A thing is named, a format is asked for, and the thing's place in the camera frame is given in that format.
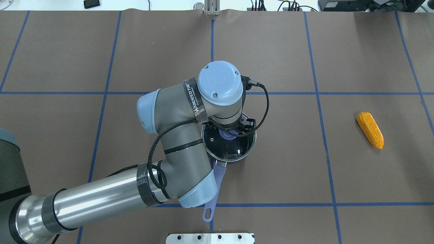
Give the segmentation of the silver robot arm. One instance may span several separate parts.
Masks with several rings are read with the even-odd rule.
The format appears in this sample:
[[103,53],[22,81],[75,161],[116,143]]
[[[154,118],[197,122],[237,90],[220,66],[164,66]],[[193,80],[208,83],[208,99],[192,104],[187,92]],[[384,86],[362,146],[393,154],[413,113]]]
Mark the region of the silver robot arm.
[[103,177],[46,195],[32,193],[15,135],[1,129],[1,243],[44,244],[80,227],[175,199],[197,207],[218,195],[205,127],[232,141],[255,136],[243,113],[246,92],[266,88],[230,62],[212,61],[197,78],[141,96],[143,129],[155,135],[146,158]]

